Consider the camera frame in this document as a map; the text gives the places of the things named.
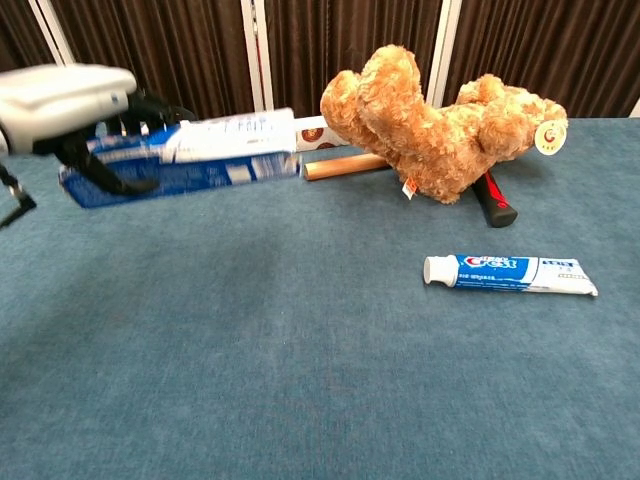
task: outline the blue carpet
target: blue carpet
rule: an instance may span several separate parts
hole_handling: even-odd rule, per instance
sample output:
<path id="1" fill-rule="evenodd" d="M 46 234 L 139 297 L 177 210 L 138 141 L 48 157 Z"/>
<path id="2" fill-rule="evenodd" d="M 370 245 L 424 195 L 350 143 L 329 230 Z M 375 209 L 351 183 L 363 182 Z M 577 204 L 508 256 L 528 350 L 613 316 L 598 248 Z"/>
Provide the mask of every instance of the blue carpet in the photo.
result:
<path id="1" fill-rule="evenodd" d="M 88 211 L 5 163 L 39 207 L 0 232 L 2 479 L 640 478 L 640 121 L 496 167 L 506 229 L 390 170 Z M 458 252 L 600 296 L 426 287 Z"/>

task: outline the brown teddy bear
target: brown teddy bear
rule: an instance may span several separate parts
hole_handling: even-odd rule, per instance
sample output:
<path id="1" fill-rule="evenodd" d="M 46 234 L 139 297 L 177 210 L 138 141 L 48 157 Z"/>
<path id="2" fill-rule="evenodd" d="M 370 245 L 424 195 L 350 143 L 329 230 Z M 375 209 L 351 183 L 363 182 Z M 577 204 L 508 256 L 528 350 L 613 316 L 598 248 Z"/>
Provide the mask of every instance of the brown teddy bear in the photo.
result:
<path id="1" fill-rule="evenodd" d="M 460 194 L 498 162 L 534 145 L 536 130 L 565 109 L 490 74 L 463 85 L 456 103 L 436 109 L 422 95 L 414 54 L 379 48 L 361 73 L 343 70 L 320 102 L 327 125 L 345 141 L 383 157 L 402 182 L 441 203 Z"/>

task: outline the crest toothpaste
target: crest toothpaste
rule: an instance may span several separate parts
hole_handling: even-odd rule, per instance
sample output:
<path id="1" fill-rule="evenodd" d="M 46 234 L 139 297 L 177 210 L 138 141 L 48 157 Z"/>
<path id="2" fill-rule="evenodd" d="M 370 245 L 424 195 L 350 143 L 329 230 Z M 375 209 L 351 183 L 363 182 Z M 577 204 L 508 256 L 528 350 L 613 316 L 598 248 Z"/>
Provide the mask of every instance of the crest toothpaste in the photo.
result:
<path id="1" fill-rule="evenodd" d="M 427 257 L 424 281 L 448 287 L 598 296 L 575 259 L 448 255 Z"/>

